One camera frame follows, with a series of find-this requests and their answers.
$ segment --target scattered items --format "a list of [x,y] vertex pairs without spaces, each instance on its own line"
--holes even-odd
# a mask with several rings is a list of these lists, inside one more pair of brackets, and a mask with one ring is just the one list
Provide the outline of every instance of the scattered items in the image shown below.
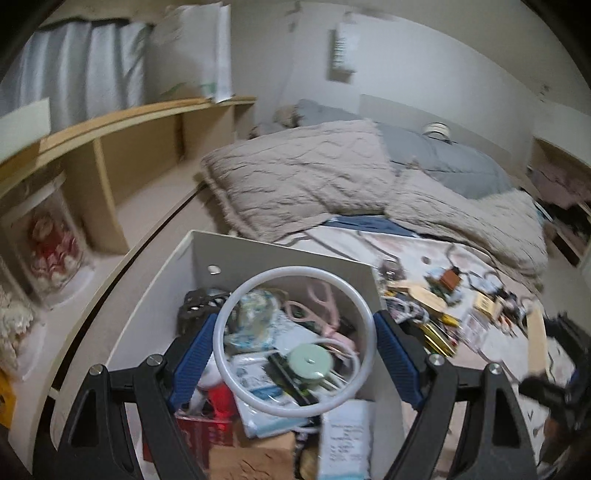
[[445,300],[441,299],[433,292],[430,292],[425,288],[412,286],[408,289],[408,294],[413,300],[419,302],[430,313],[441,315],[443,312],[445,312],[447,307]]
[[452,340],[447,332],[435,322],[418,323],[417,326],[424,333],[424,343],[429,351],[443,356],[453,356],[455,354],[456,350]]
[[284,356],[277,352],[272,353],[267,357],[267,361],[265,371],[283,391],[292,396],[300,407],[318,403],[318,398],[299,379]]
[[222,290],[206,292],[203,288],[187,292],[183,305],[177,313],[178,334],[184,335],[189,326],[195,323],[202,325],[212,313],[220,311],[229,295]]
[[380,273],[385,281],[406,280],[406,272],[398,257],[384,259]]
[[[297,403],[286,395],[265,371],[267,355],[268,353],[253,353],[233,356],[231,364],[235,375],[239,378],[241,385],[258,398],[284,406],[297,407]],[[244,432],[249,438],[270,437],[308,423],[307,419],[287,419],[263,413],[236,397],[235,401]]]
[[273,347],[273,324],[279,313],[279,301],[268,290],[256,289],[239,303],[236,332],[224,337],[225,345],[237,352],[259,352]]
[[495,316],[495,302],[484,296],[482,293],[476,293],[473,307],[475,310],[485,315],[489,320],[492,320]]
[[421,323],[429,321],[428,311],[410,297],[397,294],[395,297],[382,297],[386,302],[386,308],[396,323],[415,320]]
[[347,346],[355,350],[356,347],[354,341],[339,333],[339,311],[336,307],[335,298],[330,285],[326,282],[321,282],[321,284],[324,287],[325,300],[320,300],[316,296],[312,284],[308,284],[307,292],[310,300],[325,310],[326,318],[316,315],[305,305],[291,300],[287,300],[283,304],[285,308],[285,314],[290,320],[293,320],[294,322],[315,324],[312,326],[312,329],[317,331],[323,337],[338,340],[339,342],[345,343]]
[[475,309],[469,310],[462,320],[462,339],[473,352],[478,353],[486,340],[488,320]]
[[318,480],[369,478],[374,406],[348,400],[322,415]]
[[6,287],[0,284],[0,368],[15,377],[21,341],[34,320],[34,314],[20,289],[9,288],[9,284]]

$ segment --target pillow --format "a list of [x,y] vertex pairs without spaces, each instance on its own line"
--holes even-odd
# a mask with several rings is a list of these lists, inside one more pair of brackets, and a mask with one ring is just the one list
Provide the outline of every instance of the pillow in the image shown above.
[[325,122],[335,122],[338,120],[361,120],[362,116],[350,113],[342,108],[332,108],[321,105],[314,100],[302,99],[295,106],[298,116],[298,125],[300,127],[310,127]]
[[514,280],[535,288],[547,268],[542,227],[526,192],[511,190],[466,200],[419,170],[405,170],[391,193],[387,215],[422,235],[479,247]]
[[511,181],[488,155],[467,145],[451,145],[416,132],[378,124],[392,163],[398,169],[411,164],[468,199],[508,192]]
[[234,143],[202,159],[241,234],[273,242],[335,214],[384,212],[395,174],[373,122],[329,122]]

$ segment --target gray comforter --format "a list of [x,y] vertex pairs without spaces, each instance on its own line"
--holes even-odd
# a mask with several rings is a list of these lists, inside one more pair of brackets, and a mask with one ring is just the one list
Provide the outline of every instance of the gray comforter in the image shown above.
[[[295,106],[302,127],[362,117],[340,108],[300,100]],[[512,189],[505,171],[488,155],[466,145],[448,144],[392,125],[376,123],[397,170],[419,166],[429,176],[468,199],[480,199]]]

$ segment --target dark tool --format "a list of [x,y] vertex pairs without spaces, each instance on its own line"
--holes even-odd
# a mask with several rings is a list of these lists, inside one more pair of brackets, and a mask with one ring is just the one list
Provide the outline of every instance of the dark tool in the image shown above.
[[552,465],[570,448],[569,461],[548,478],[585,478],[591,469],[591,338],[565,313],[544,319],[544,325],[547,336],[555,338],[575,364],[575,372],[564,388],[545,375],[527,377],[519,393],[548,407],[556,426],[542,445],[540,461]]
[[[164,355],[150,355],[136,368],[109,372],[95,365],[90,369],[61,438],[59,478],[142,478],[124,403],[137,404],[161,480],[206,478],[190,457],[173,413],[188,400],[207,363],[215,318],[211,315],[200,330],[177,338]],[[379,354],[402,400],[418,410],[402,448],[395,458],[392,453],[387,480],[431,478],[457,401],[467,401],[467,409],[449,478],[536,478],[525,423],[498,364],[489,364],[483,371],[454,367],[441,355],[427,355],[388,312],[378,312],[374,319]]]

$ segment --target white ring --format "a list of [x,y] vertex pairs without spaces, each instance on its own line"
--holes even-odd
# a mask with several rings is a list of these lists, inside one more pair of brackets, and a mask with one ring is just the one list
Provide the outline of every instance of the white ring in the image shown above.
[[[365,328],[365,352],[358,374],[355,375],[349,381],[347,386],[343,388],[338,395],[335,395],[327,401],[323,401],[321,403],[305,407],[275,407],[270,403],[255,397],[243,386],[241,386],[240,383],[236,381],[234,375],[232,375],[232,373],[230,372],[228,362],[226,360],[226,356],[223,350],[223,334],[226,322],[228,321],[228,318],[232,313],[232,309],[246,293],[250,292],[253,288],[258,287],[262,283],[268,282],[270,280],[274,280],[276,278],[281,277],[296,276],[311,277],[316,278],[317,280],[325,281],[335,286],[345,295],[348,296],[348,298],[353,302],[353,305],[361,314],[361,319],[363,321],[362,326]],[[217,316],[215,327],[213,329],[213,356],[216,360],[216,364],[219,369],[220,375],[222,376],[222,379],[224,380],[226,385],[243,402],[247,403],[251,407],[261,412],[268,413],[269,415],[275,415],[277,417],[316,417],[329,410],[332,410],[333,408],[338,407],[350,398],[353,398],[357,391],[363,386],[365,381],[368,379],[372,371],[372,367],[374,365],[375,351],[376,332],[374,318],[372,316],[371,310],[369,309],[363,297],[359,294],[357,290],[355,290],[342,278],[339,278],[336,275],[333,275],[332,273],[329,273],[325,270],[313,267],[279,267],[255,275],[250,280],[247,280],[242,285],[240,285],[236,290],[234,290],[234,292],[232,292],[232,294],[226,300],[226,303],[224,303],[222,309],[220,310],[220,313]]]

